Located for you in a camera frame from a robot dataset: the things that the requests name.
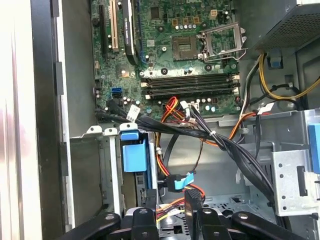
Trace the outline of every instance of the cable tie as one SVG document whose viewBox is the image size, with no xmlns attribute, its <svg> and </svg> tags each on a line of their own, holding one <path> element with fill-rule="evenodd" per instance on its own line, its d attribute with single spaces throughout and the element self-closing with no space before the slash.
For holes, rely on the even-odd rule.
<svg viewBox="0 0 320 240">
<path fill-rule="evenodd" d="M 212 137 L 212 135 L 213 135 L 213 134 L 216 134 L 216 133 L 217 133 L 217 132 L 216 132 L 215 130 L 213 130 L 213 131 L 209 134 L 209 136 Z"/>
<path fill-rule="evenodd" d="M 160 147 L 157 147 L 155 151 L 158 155 L 162 155 L 162 149 Z"/>
</svg>

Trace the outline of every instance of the chip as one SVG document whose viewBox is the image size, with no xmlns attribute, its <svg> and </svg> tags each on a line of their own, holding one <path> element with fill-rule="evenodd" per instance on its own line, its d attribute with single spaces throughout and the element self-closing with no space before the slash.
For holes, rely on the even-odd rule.
<svg viewBox="0 0 320 240">
<path fill-rule="evenodd" d="M 186 25 L 186 24 L 189 24 L 189 20 L 187 17 L 184 17 L 183 18 L 183 24 Z"/>
<path fill-rule="evenodd" d="M 178 25 L 178 19 L 173 18 L 171 23 L 172 23 L 172 26 L 177 26 Z"/>
<path fill-rule="evenodd" d="M 195 36 L 172 38 L 173 60 L 183 61 L 198 58 L 197 40 Z"/>
<path fill-rule="evenodd" d="M 200 20 L 199 20 L 198 16 L 193 17 L 193 23 L 194 24 L 199 24 L 200 23 Z"/>
<path fill-rule="evenodd" d="M 159 19 L 160 14 L 159 14 L 159 7 L 151 7 L 151 19 Z"/>
</svg>

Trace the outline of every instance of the pci slot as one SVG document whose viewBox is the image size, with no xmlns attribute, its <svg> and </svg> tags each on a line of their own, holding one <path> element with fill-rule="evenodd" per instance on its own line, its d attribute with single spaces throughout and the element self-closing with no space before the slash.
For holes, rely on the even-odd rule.
<svg viewBox="0 0 320 240">
<path fill-rule="evenodd" d="M 111 20 L 112 50 L 114 52 L 119 52 L 116 0 L 110 0 L 110 20 Z"/>
<path fill-rule="evenodd" d="M 100 37 L 101 37 L 101 52 L 105 61 L 108 61 L 108 43 L 107 43 L 107 35 L 106 35 L 106 13 L 105 6 L 99 5 L 99 18 L 100 18 Z"/>
</svg>

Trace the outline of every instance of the vent grill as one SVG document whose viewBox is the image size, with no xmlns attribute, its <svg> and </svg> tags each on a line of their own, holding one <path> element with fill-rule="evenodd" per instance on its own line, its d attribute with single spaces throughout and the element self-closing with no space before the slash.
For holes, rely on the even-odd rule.
<svg viewBox="0 0 320 240">
<path fill-rule="evenodd" d="M 294 15 L 271 33 L 258 49 L 297 48 L 320 35 L 320 13 Z"/>
</svg>

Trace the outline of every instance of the sata port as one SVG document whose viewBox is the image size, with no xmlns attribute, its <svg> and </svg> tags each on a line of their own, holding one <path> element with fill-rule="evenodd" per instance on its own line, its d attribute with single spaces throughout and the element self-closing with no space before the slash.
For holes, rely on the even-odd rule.
<svg viewBox="0 0 320 240">
<path fill-rule="evenodd" d="M 114 93 L 122 93 L 122 87 L 113 87 L 111 88 L 111 92 Z"/>
<path fill-rule="evenodd" d="M 112 93 L 112 97 L 113 97 L 113 98 L 122 98 L 122 93 L 121 93 L 121 92 Z"/>
</svg>

